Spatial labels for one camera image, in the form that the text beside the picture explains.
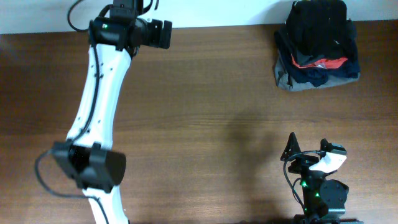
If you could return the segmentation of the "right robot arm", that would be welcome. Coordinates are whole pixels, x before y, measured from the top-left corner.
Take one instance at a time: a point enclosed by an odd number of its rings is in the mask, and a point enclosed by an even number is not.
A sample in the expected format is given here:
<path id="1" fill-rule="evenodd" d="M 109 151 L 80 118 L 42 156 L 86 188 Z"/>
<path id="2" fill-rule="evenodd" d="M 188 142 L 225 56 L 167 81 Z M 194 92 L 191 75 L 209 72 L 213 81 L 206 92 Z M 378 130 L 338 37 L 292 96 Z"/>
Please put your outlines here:
<path id="1" fill-rule="evenodd" d="M 346 149 L 326 139 L 320 141 L 319 150 L 302 151 L 294 132 L 280 157 L 284 177 L 303 214 L 295 215 L 292 223 L 361 223 L 360 220 L 342 219 L 349 187 L 335 179 L 334 174 L 347 159 Z"/>

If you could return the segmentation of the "black polo shirt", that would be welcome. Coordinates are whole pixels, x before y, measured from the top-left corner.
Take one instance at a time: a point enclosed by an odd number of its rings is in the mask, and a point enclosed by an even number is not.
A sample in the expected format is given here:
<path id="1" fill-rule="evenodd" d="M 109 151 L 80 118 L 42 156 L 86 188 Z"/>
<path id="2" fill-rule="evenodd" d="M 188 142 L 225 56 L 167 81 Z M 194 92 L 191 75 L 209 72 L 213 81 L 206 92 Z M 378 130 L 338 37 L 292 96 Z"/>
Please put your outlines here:
<path id="1" fill-rule="evenodd" d="M 295 1 L 285 24 L 289 39 L 304 55 L 329 59 L 357 56 L 344 1 Z"/>

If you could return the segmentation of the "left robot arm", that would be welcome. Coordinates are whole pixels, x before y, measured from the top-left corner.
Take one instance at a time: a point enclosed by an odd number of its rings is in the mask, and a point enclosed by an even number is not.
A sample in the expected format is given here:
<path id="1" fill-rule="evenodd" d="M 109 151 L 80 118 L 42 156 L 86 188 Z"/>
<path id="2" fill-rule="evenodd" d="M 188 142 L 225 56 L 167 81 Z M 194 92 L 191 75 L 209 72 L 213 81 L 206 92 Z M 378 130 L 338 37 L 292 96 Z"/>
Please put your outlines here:
<path id="1" fill-rule="evenodd" d="M 96 223 L 129 223 L 120 184 L 126 156 L 112 150 L 119 94 L 140 46 L 168 49 L 172 22 L 145 19 L 158 1 L 113 1 L 86 29 L 90 48 L 88 72 L 76 118 L 63 142 L 49 151 L 67 177 L 88 199 Z"/>

